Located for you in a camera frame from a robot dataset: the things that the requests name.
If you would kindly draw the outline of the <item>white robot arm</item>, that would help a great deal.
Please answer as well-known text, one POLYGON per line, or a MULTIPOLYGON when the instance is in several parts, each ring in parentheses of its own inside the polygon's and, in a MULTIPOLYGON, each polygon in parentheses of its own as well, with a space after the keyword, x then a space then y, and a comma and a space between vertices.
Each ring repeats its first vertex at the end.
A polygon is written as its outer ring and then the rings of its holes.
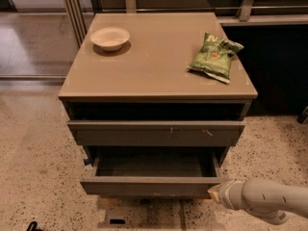
POLYGON ((243 210, 272 225, 288 220, 288 213, 308 218, 308 188, 288 186, 267 179, 229 180, 208 190, 225 208, 243 210))

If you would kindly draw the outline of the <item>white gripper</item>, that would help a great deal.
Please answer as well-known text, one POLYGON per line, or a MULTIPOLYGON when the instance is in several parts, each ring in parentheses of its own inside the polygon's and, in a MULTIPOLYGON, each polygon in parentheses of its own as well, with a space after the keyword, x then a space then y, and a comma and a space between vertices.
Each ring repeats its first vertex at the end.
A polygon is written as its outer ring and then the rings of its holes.
POLYGON ((244 183, 241 181, 230 180, 209 188, 208 193, 213 200, 220 200, 227 209, 243 210, 245 207, 243 186, 244 183))

